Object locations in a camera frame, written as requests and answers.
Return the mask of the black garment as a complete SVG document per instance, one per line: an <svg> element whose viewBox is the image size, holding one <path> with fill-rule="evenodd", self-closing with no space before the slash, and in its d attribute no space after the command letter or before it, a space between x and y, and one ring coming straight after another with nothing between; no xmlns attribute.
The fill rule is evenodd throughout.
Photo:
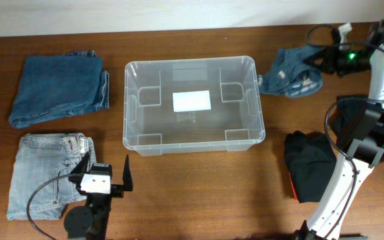
<svg viewBox="0 0 384 240"><path fill-rule="evenodd" d="M299 203L321 200L335 169L336 156L325 134L295 131L284 140L284 160Z"/></svg>
<svg viewBox="0 0 384 240"><path fill-rule="evenodd" d="M331 127L337 136L336 146L349 148L352 140L369 140L384 149L384 109L381 104L368 103L364 96L338 96L337 114Z"/></svg>

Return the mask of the small blue denim shorts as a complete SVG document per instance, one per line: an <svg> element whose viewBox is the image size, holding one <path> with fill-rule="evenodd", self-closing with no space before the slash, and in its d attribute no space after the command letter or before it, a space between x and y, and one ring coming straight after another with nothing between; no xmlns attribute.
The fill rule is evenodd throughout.
<svg viewBox="0 0 384 240"><path fill-rule="evenodd" d="M308 45L278 49L270 70L257 76L259 93L290 98L316 93L323 86L321 71L306 64L304 60L320 50Z"/></svg>

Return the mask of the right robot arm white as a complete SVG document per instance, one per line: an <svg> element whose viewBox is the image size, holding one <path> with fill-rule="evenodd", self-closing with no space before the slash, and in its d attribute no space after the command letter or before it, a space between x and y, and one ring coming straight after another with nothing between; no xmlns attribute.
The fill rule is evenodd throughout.
<svg viewBox="0 0 384 240"><path fill-rule="evenodd" d="M338 152L335 170L314 214L294 232L294 239L338 239L360 186L384 161L384 20L372 26L360 50L350 50L335 27L331 37L332 44L320 45L304 62L340 77L369 70L370 89L363 110L330 142Z"/></svg>

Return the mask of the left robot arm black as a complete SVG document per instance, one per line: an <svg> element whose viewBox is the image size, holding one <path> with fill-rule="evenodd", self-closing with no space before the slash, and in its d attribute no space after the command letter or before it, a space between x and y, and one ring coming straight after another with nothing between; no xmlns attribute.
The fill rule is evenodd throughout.
<svg viewBox="0 0 384 240"><path fill-rule="evenodd" d="M125 158L123 183L114 184L112 166L104 163L90 164L91 154L84 154L71 171L68 180L75 184L77 192L86 197L84 206L68 211L64 228L68 239L104 239L106 237L111 202L133 190L129 158Z"/></svg>

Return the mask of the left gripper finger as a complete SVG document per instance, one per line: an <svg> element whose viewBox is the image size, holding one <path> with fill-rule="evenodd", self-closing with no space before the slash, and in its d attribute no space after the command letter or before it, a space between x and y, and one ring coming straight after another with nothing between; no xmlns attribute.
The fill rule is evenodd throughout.
<svg viewBox="0 0 384 240"><path fill-rule="evenodd" d="M133 178L131 175L131 170L129 166L129 156L126 155L124 168L123 168L123 190L124 191L133 191Z"/></svg>
<svg viewBox="0 0 384 240"><path fill-rule="evenodd" d="M83 175L86 174L89 166L90 153L86 152L80 162L70 172L70 182L81 182Z"/></svg>

